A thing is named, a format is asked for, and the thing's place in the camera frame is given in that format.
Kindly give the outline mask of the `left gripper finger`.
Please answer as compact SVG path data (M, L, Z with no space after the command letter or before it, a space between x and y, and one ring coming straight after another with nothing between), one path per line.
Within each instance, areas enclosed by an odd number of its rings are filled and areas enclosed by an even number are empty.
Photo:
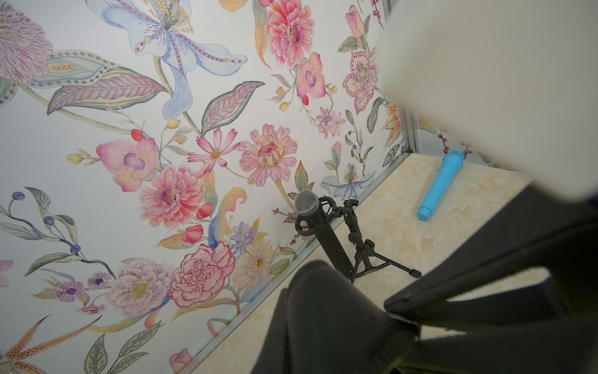
M446 330L406 348L400 373L595 373L596 197L525 188L385 308Z

